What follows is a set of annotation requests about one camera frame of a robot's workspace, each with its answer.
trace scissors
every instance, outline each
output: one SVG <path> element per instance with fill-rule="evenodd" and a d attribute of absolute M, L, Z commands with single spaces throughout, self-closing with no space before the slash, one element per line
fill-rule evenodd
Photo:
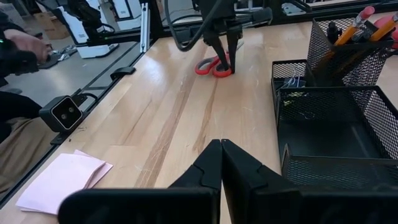
<path fill-rule="evenodd" d="M 238 46 L 236 46 L 236 50 L 238 50 L 242 45 L 243 41 L 240 41 Z M 226 59 L 229 60 L 228 51 L 225 56 Z M 195 67 L 195 73 L 197 75 L 208 75 L 210 72 L 212 72 L 212 74 L 218 78 L 224 78 L 232 74 L 232 70 L 230 68 L 228 70 L 224 70 L 224 67 L 221 64 L 221 60 L 218 56 L 205 58 L 197 63 Z"/>

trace cardboard box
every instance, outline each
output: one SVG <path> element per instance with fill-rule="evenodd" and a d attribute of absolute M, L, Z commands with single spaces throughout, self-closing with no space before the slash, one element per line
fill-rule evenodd
<path fill-rule="evenodd" d="M 26 23 L 22 19 L 21 15 L 18 13 L 17 9 L 15 9 L 13 4 L 4 4 L 0 2 L 0 11 L 8 15 L 8 19 L 13 24 L 18 25 L 19 27 L 26 29 Z"/>
<path fill-rule="evenodd" d="M 50 40 L 64 39 L 69 36 L 68 29 L 50 12 L 34 14 Z"/>

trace wooden workbench surface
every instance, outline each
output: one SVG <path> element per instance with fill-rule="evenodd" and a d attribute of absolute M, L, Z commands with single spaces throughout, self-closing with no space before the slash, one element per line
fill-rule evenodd
<path fill-rule="evenodd" d="M 158 40 L 137 62 L 137 71 L 113 88 L 2 208 L 0 223 L 56 223 L 55 216 L 21 212 L 15 204 L 54 158 L 75 149 L 114 165 L 97 188 L 168 187 L 212 139 L 221 138 L 280 172 L 271 63 L 306 58 L 310 29 L 307 22 L 245 30 L 236 74 L 220 79 L 193 71 L 201 59 L 215 55 L 202 41 L 183 53 L 171 38 Z M 379 83 L 398 105 L 394 61 L 387 61 Z M 221 222 L 230 223 L 225 199 Z"/>

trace pencil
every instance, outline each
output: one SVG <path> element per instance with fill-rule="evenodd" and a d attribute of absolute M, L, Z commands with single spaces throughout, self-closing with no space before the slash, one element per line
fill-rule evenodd
<path fill-rule="evenodd" d="M 375 33 L 372 34 L 370 41 L 378 41 L 383 38 L 388 32 L 390 32 L 398 22 L 398 12 L 392 17 L 392 19 L 382 27 L 380 27 Z"/>
<path fill-rule="evenodd" d="M 365 7 L 358 15 L 355 17 L 353 23 L 343 32 L 339 39 L 335 42 L 334 46 L 346 44 L 355 32 L 369 19 L 371 15 L 374 14 L 374 8 L 372 6 Z M 317 67 L 314 69 L 314 76 L 325 67 L 327 62 L 334 56 L 334 52 L 328 52 L 319 62 Z"/>
<path fill-rule="evenodd" d="M 355 34 L 356 30 L 360 28 L 366 21 L 374 14 L 374 8 L 368 6 L 362 10 L 354 19 L 353 23 L 343 32 L 339 39 L 335 42 L 335 46 L 343 45 L 349 41 Z"/>
<path fill-rule="evenodd" d="M 369 39 L 370 41 L 379 41 L 382 39 L 386 34 L 388 34 L 393 28 L 395 28 L 396 24 L 398 23 L 398 12 L 389 20 L 386 22 L 383 26 L 378 28 L 375 33 L 372 34 L 371 38 Z M 337 73 L 343 71 L 347 66 L 352 64 L 357 58 L 359 58 L 363 53 L 365 53 L 366 50 L 362 50 L 356 54 L 354 54 L 351 59 L 348 61 L 348 63 L 345 63 L 339 70 L 338 72 L 334 73 L 333 75 L 336 75 Z"/>

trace black clamp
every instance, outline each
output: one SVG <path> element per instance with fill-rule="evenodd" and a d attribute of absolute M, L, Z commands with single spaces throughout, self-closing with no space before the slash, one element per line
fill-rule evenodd
<path fill-rule="evenodd" d="M 111 74 L 111 79 L 112 81 L 115 81 L 116 79 L 122 78 L 125 75 L 132 75 L 135 71 L 136 68 L 134 67 L 118 68 Z"/>

